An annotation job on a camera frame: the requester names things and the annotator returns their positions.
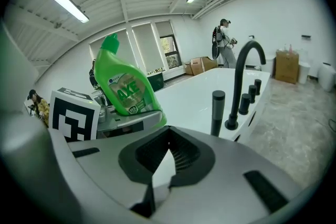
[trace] brown cardboard box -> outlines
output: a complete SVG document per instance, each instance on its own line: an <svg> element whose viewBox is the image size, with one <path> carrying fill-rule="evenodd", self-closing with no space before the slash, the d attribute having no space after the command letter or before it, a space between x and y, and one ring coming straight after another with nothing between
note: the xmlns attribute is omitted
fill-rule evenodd
<svg viewBox="0 0 336 224"><path fill-rule="evenodd" d="M191 67L191 70L192 70L194 76L203 73L201 58L191 59L190 67Z"/></svg>
<svg viewBox="0 0 336 224"><path fill-rule="evenodd" d="M194 58L190 61L190 67L194 76L213 69L217 66L217 61L213 61L209 57Z"/></svg>
<svg viewBox="0 0 336 224"><path fill-rule="evenodd" d="M204 71L218 67L217 60L211 60L209 57L202 57Z"/></svg>
<svg viewBox="0 0 336 224"><path fill-rule="evenodd" d="M299 72L299 55L277 51L275 79L296 84Z"/></svg>
<svg viewBox="0 0 336 224"><path fill-rule="evenodd" d="M185 73L188 75L193 75L193 71L191 70L190 62L185 63Z"/></svg>

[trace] bottle cap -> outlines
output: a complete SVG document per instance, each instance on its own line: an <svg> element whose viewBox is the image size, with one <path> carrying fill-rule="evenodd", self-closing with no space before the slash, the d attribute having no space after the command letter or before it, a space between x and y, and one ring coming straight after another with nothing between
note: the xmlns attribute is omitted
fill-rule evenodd
<svg viewBox="0 0 336 224"><path fill-rule="evenodd" d="M100 48L116 54L119 48L118 35L114 33L111 36L107 36Z"/></svg>

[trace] white bathtub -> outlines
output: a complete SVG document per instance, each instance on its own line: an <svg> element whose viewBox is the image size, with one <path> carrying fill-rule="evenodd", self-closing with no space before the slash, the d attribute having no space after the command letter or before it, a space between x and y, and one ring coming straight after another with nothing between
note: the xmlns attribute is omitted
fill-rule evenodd
<svg viewBox="0 0 336 224"><path fill-rule="evenodd" d="M225 92L225 107L219 137L235 140L240 136L238 141L244 141L260 120L269 96L269 73L244 70L242 94L248 92L249 85L254 84L255 79L260 79L260 95L256 96L254 104L250 104L247 115L238 114L238 128L230 131L224 123L231 112L234 76L235 69L215 68L156 92L156 97L166 114L167 125L210 134L212 92L222 90Z"/></svg>

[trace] faucet handle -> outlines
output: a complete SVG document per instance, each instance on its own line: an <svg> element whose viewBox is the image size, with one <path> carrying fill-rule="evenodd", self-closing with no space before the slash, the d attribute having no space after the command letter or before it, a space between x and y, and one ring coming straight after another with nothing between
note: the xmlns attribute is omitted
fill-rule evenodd
<svg viewBox="0 0 336 224"><path fill-rule="evenodd" d="M251 102L251 95L248 93L243 93L241 95L240 107L239 107L239 114L246 115L248 113L248 107L250 106Z"/></svg>
<svg viewBox="0 0 336 224"><path fill-rule="evenodd" d="M261 79L255 79L254 80L254 85L257 87L257 94L256 95L260 95Z"/></svg>
<svg viewBox="0 0 336 224"><path fill-rule="evenodd" d="M225 92L214 91L212 93L212 121L210 135L219 136L225 105Z"/></svg>
<svg viewBox="0 0 336 224"><path fill-rule="evenodd" d="M256 101L257 86L250 85L248 87L248 93L251 96L251 104L253 104Z"/></svg>

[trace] black drain slot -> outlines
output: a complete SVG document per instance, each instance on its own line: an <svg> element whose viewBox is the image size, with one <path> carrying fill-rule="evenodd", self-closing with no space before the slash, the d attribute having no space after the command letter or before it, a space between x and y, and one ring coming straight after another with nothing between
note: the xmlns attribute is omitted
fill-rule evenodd
<svg viewBox="0 0 336 224"><path fill-rule="evenodd" d="M87 148L85 150L80 150L80 151L73 151L72 154L75 158L79 158L79 157L84 157L87 155L91 155L93 153L97 153L100 150L96 147L91 147L91 148Z"/></svg>
<svg viewBox="0 0 336 224"><path fill-rule="evenodd" d="M287 204L287 199L259 171L247 172L244 177L270 213Z"/></svg>
<svg viewBox="0 0 336 224"><path fill-rule="evenodd" d="M253 114L253 116L252 116L252 118L251 118L251 120L250 120L250 123L248 124L248 126L250 126L251 125L251 123L252 123L252 120L254 119L254 116L256 115L256 111L254 112L254 114Z"/></svg>

